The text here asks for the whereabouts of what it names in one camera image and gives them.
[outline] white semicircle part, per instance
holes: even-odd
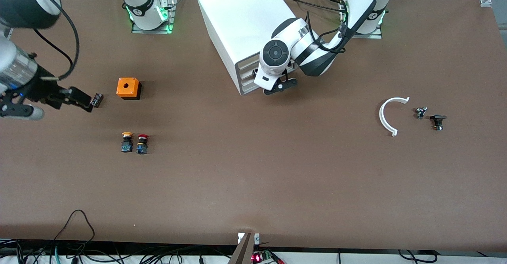
[[[407,98],[390,98],[390,99],[386,100],[385,103],[382,104],[382,106],[380,107],[380,111],[379,111],[380,122],[382,123],[382,125],[384,125],[384,127],[387,130],[389,130],[390,132],[393,133],[393,137],[398,134],[398,130],[396,128],[392,127],[391,125],[389,125],[389,123],[387,123],[387,120],[385,119],[385,116],[384,116],[384,107],[385,107],[385,105],[387,105],[391,101],[397,101],[398,103],[406,104],[409,101],[409,99],[410,99],[410,97],[407,97]]]

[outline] orange box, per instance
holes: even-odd
[[[119,78],[116,94],[123,99],[141,99],[141,82],[137,78]]]

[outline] brown table surface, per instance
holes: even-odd
[[[299,71],[273,96],[239,96],[196,0],[171,35],[131,34],[120,0],[62,1],[81,55],[61,84],[105,100],[1,121],[0,237],[52,239],[80,208],[96,240],[234,244],[253,230],[270,246],[507,251],[507,53],[478,0],[392,0],[382,40],[353,39],[322,77]],[[336,26],[288,5],[318,33]],[[73,53],[63,17],[44,33]],[[12,39],[67,69],[32,31]],[[143,81],[143,98],[117,97],[119,77]],[[378,110],[394,96],[410,101],[385,110],[393,138]],[[149,154],[121,153],[125,131],[150,135]],[[89,236],[80,216],[62,239]]]

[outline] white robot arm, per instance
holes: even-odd
[[[307,76],[320,76],[331,66],[337,53],[356,33],[375,30],[389,0],[347,0],[348,14],[337,34],[325,43],[301,18],[283,22],[259,55],[255,83],[273,90],[292,58]]]
[[[153,30],[165,22],[167,16],[167,0],[124,0],[130,17],[137,27]]]
[[[167,0],[124,1],[140,29],[156,29],[167,20]],[[0,0],[0,117],[42,119],[44,111],[24,104],[26,99],[46,103],[55,109],[65,103],[92,111],[90,96],[75,87],[65,89],[58,85],[68,74],[54,77],[37,64],[35,55],[16,47],[4,36],[7,28],[47,29],[53,26],[60,16],[60,8],[56,5],[61,8],[60,0]]]

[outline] white box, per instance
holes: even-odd
[[[273,31],[294,13],[284,0],[197,0],[208,34],[239,94],[259,88],[252,71]]]

